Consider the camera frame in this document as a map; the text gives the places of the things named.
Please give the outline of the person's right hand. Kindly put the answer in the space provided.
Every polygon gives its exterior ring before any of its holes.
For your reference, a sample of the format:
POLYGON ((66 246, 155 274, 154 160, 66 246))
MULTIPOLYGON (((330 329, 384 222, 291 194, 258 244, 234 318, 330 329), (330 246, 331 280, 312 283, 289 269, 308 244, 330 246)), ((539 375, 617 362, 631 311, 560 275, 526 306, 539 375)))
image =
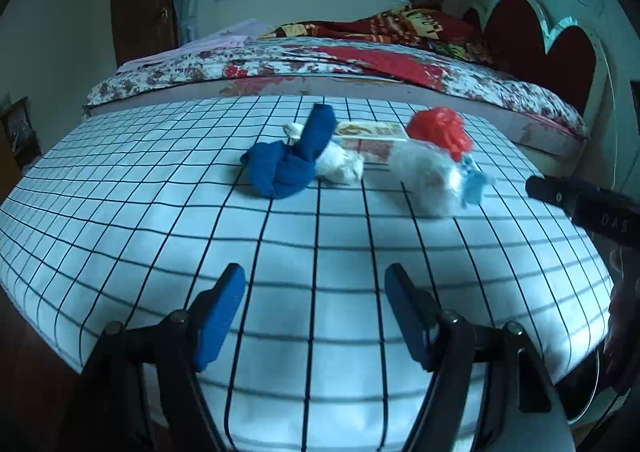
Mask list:
POLYGON ((639 305, 639 252, 620 247, 612 251, 610 264, 620 272, 620 278, 612 289, 608 307, 608 336, 604 344, 608 368, 612 370, 625 365, 639 346, 639 322, 636 320, 639 305))

